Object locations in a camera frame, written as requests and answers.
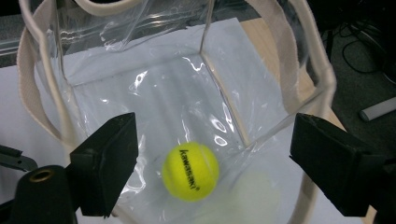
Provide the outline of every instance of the tennis ball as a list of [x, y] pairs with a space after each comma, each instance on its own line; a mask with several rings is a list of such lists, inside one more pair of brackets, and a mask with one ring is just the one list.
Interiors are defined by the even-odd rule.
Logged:
[[170, 194], [196, 202], [216, 187], [219, 164], [213, 152], [196, 142], [173, 148], [163, 163], [163, 183]]

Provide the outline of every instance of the wooden table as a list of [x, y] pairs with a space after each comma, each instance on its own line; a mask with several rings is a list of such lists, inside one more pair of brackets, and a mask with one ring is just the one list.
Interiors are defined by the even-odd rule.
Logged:
[[[257, 52], [261, 56], [263, 62], [267, 66], [268, 70], [279, 78], [279, 61], [277, 55], [275, 40], [271, 35], [271, 31], [263, 19], [255, 19], [251, 21], [243, 21], [241, 25], [248, 38], [256, 48]], [[309, 75], [306, 73], [301, 75], [300, 85], [304, 86], [305, 89], [313, 90], [314, 83]], [[330, 109], [331, 113], [328, 117], [328, 121], [336, 125], [341, 129], [345, 129], [341, 124], [340, 120], [335, 116], [335, 114]], [[375, 217], [375, 210], [370, 206], [366, 217], [361, 220], [364, 224], [372, 224]]]

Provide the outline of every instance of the clear plastic bag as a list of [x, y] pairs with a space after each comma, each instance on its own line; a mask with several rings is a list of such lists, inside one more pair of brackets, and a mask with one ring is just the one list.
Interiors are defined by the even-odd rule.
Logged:
[[[255, 24], [267, 29], [252, 38], [237, 18], [213, 20], [223, 9], [215, 1], [143, 0], [98, 12], [105, 16], [71, 0], [42, 1], [32, 14], [21, 1], [22, 100], [69, 150], [135, 112], [139, 157], [114, 210], [123, 222], [307, 221], [315, 188], [300, 192], [307, 182], [289, 159], [292, 121], [297, 112], [325, 116], [334, 80], [311, 14], [292, 19], [308, 12], [306, 3], [292, 2], [249, 2], [261, 15]], [[316, 86], [307, 81], [308, 59]], [[34, 86], [34, 68], [59, 124], [23, 87]], [[220, 169], [214, 191], [196, 203], [171, 196], [161, 172], [167, 153], [191, 141], [209, 147]]]

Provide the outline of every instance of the yellow tennis ball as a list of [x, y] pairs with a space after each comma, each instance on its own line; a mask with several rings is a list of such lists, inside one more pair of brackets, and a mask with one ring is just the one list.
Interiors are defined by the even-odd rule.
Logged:
[[163, 183], [170, 194], [187, 202], [209, 195], [219, 179], [219, 164], [213, 152], [196, 142], [173, 148], [163, 163]]

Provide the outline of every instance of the dark floor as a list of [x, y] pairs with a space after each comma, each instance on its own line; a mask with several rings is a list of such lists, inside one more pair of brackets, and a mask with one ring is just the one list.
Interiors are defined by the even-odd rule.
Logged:
[[[231, 14], [220, 11], [217, 19], [226, 19], [233, 13], [240, 15], [239, 17], [242, 16], [242, 20], [257, 17], [250, 7], [240, 7], [232, 11]], [[0, 40], [19, 37], [22, 27], [21, 15], [1, 17]], [[372, 53], [372, 49], [361, 41], [353, 42], [357, 40], [357, 37], [345, 29], [344, 24], [341, 24], [341, 29], [336, 28], [333, 32], [335, 35], [331, 63], [337, 79], [337, 90], [332, 104], [334, 113], [349, 133], [376, 148], [379, 152], [396, 157], [396, 111], [369, 122], [362, 121], [358, 116], [360, 110], [395, 97], [396, 85], [389, 82], [379, 71], [376, 63], [378, 57]], [[322, 38], [326, 44], [327, 36], [324, 35]], [[15, 54], [0, 56], [0, 67], [15, 65], [15, 62]], [[362, 73], [356, 70], [375, 71]]]

